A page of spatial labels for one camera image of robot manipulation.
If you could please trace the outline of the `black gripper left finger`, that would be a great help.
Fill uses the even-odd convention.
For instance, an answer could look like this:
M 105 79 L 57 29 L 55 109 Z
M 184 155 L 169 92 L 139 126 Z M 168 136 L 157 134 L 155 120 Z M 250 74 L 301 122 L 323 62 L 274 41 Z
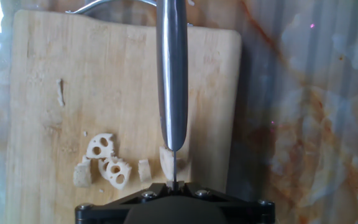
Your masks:
M 149 188 L 130 194 L 105 205 L 83 203 L 75 208 L 76 218 L 125 218 L 130 209 L 168 195 L 164 183 L 152 184 Z

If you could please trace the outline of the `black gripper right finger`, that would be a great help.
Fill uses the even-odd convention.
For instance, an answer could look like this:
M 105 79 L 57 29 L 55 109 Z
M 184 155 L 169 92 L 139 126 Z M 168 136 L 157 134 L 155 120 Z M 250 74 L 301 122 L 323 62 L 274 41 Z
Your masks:
M 203 187 L 194 182 L 184 183 L 180 187 L 181 194 L 193 199 L 208 202 L 218 207 L 223 214 L 229 217 L 242 218 L 274 218 L 275 204 L 268 200 L 253 202 L 244 201 L 222 192 Z

